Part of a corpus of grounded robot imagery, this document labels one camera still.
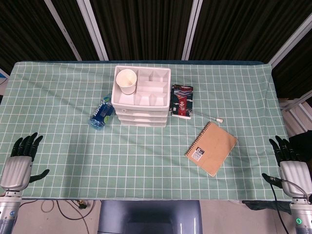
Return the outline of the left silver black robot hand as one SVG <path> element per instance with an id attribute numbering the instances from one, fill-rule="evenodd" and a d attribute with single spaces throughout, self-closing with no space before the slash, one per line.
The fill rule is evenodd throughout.
<path id="1" fill-rule="evenodd" d="M 23 191 L 30 183 L 41 180 L 49 174 L 50 170 L 46 169 L 41 174 L 31 175 L 42 139 L 43 136 L 35 132 L 25 138 L 19 138 L 14 143 L 12 152 L 4 164 L 0 180 L 0 187 L 6 192 Z"/>

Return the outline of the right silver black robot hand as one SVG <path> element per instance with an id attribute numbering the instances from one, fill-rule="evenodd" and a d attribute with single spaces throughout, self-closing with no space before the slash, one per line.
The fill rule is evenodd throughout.
<path id="1" fill-rule="evenodd" d="M 272 186 L 276 186 L 292 198 L 305 199 L 307 203 L 312 195 L 312 179 L 307 163 L 290 142 L 275 136 L 269 143 L 273 148 L 279 169 L 279 177 L 266 173 L 262 177 Z"/>

